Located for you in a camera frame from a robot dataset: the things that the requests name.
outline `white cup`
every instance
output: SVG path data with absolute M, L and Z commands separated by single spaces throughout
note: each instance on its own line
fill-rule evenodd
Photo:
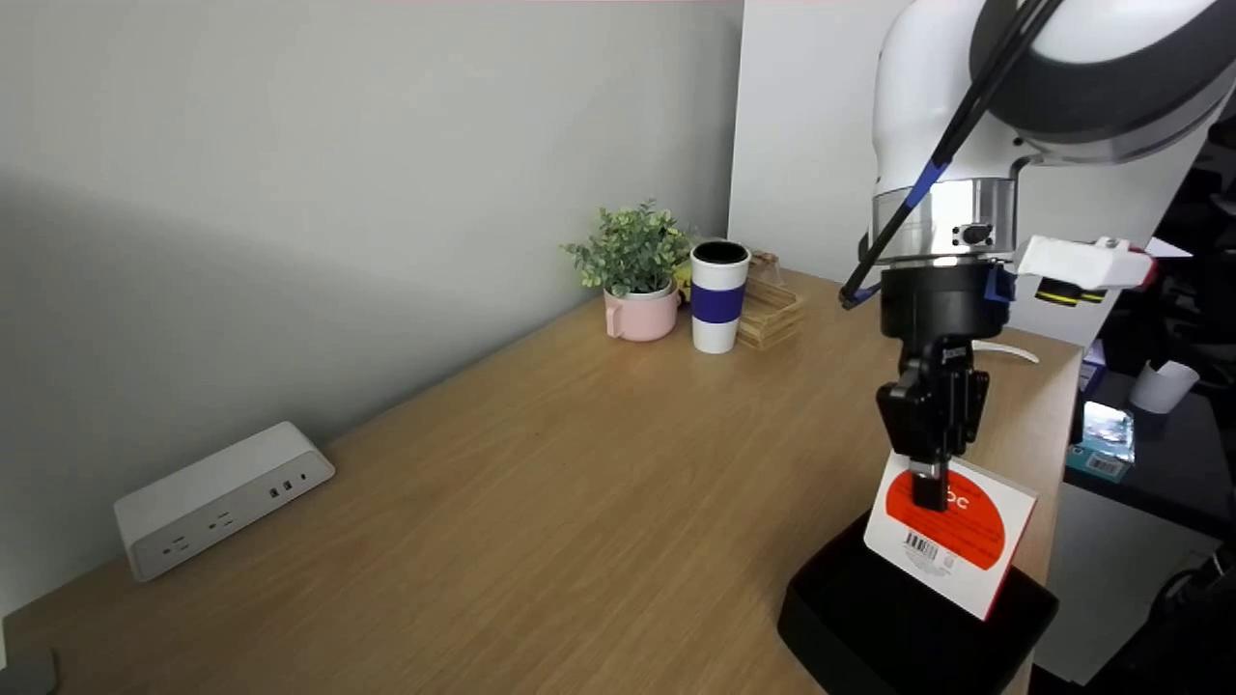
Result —
M 690 252 L 690 339 L 702 355 L 725 355 L 737 339 L 750 252 L 706 238 Z
M 1199 382 L 1199 369 L 1165 359 L 1160 369 L 1147 364 L 1129 402 L 1142 411 L 1172 411 Z

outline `power outlet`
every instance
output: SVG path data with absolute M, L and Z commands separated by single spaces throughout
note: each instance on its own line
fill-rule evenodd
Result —
M 201 555 L 251 521 L 330 481 L 338 465 L 289 422 L 205 455 L 134 494 L 112 513 L 139 582 Z

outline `black base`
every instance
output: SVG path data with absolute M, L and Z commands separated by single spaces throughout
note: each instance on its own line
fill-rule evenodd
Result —
M 787 582 L 777 628 L 806 671 L 840 695 L 1003 692 L 1053 593 L 1011 566 L 988 622 L 976 622 L 869 552 L 862 527 L 865 516 Z

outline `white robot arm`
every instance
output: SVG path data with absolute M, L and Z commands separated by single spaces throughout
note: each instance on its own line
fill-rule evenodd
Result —
M 844 284 L 865 299 L 882 262 L 882 324 L 904 339 L 885 428 L 943 505 L 948 459 L 976 433 L 984 374 L 970 339 L 1010 324 L 1016 173 L 1033 163 L 1122 163 L 1165 145 L 1231 95 L 1231 0 L 916 0 L 877 79 L 877 236 Z M 1079 288 L 1140 284 L 1123 244 L 1037 238 L 1020 274 Z

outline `wooden desk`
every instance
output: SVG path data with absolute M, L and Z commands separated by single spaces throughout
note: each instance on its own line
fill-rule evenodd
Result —
M 339 474 L 148 586 L 115 559 L 21 608 L 66 692 L 818 692 L 777 637 L 787 573 L 872 496 L 898 366 L 877 306 L 811 292 L 797 339 L 609 342 L 600 306 L 330 446 Z M 1079 355 L 981 359 L 970 459 L 1043 490 L 1043 579 Z

